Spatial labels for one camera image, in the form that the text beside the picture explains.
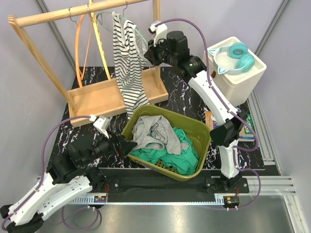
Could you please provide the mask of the black white striped tank top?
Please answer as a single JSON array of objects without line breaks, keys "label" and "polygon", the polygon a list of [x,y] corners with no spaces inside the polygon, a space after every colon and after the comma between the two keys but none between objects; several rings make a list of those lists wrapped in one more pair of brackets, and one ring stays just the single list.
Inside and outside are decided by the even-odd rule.
[{"label": "black white striped tank top", "polygon": [[143,105],[148,105],[142,84],[142,71],[147,63],[146,44],[138,27],[131,21],[122,21],[119,13],[112,13],[113,54],[117,85],[123,97],[127,118]]}]

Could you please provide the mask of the grey tank top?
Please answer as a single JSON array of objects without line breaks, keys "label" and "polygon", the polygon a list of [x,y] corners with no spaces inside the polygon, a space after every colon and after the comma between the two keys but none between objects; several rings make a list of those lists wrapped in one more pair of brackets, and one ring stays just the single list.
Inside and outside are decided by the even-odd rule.
[{"label": "grey tank top", "polygon": [[133,141],[138,149],[166,149],[169,154],[180,155],[188,149],[188,143],[181,142],[169,121],[162,115],[141,116],[132,130]]}]

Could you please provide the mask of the yellow hanger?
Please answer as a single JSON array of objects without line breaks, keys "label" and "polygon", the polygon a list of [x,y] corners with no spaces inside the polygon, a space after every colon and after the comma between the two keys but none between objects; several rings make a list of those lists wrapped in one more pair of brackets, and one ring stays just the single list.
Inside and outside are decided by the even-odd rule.
[{"label": "yellow hanger", "polygon": [[100,56],[101,56],[101,59],[102,59],[103,65],[104,65],[104,70],[105,70],[105,73],[106,73],[108,80],[111,81],[111,76],[110,76],[110,73],[108,70],[107,61],[106,61],[105,54],[104,54],[103,43],[101,40],[101,35],[100,35],[99,27],[97,24],[96,16],[95,16],[95,13],[91,13],[90,15],[91,15],[91,20],[92,20],[92,24],[93,24],[93,28],[94,28],[95,37],[96,37],[96,41],[98,44]]}]

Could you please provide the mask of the green tank top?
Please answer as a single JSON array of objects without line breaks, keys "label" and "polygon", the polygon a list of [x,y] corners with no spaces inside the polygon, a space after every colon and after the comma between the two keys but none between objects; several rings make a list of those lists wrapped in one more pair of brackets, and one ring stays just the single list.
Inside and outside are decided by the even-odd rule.
[{"label": "green tank top", "polygon": [[173,167],[178,174],[187,176],[195,173],[199,162],[192,141],[176,127],[149,131],[131,154],[151,164],[162,161],[164,166]]}]

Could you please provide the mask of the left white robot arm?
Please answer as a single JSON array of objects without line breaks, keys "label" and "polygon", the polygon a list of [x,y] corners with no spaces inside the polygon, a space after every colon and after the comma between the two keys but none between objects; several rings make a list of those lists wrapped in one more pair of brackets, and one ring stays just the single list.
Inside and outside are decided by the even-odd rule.
[{"label": "left white robot arm", "polygon": [[4,205],[1,217],[10,224],[2,224],[9,233],[34,233],[57,210],[80,195],[100,192],[106,178],[93,162],[105,155],[127,156],[137,143],[121,134],[102,136],[97,142],[84,136],[67,145],[54,157],[39,182],[20,201]]}]

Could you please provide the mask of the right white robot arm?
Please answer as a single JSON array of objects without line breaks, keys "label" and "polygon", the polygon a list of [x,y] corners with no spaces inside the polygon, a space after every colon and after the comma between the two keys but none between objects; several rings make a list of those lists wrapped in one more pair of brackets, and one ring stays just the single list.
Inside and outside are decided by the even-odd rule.
[{"label": "right white robot arm", "polygon": [[175,68],[177,74],[201,97],[218,124],[210,132],[212,141],[218,146],[221,156],[221,176],[211,183],[210,190],[235,193],[242,176],[237,168],[235,147],[238,145],[242,120],[246,112],[239,112],[227,101],[213,82],[206,65],[190,54],[187,37],[182,31],[152,33],[145,58],[152,65],[162,63]]}]

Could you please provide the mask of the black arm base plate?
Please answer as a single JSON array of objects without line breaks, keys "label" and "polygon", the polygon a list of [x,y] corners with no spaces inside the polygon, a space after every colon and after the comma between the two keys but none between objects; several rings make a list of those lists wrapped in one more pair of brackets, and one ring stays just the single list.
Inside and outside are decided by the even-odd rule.
[{"label": "black arm base plate", "polygon": [[204,169],[188,181],[177,181],[146,168],[102,168],[101,172],[109,185],[109,204],[213,202],[216,194],[249,193],[246,178],[231,188],[223,187],[218,170]]}]

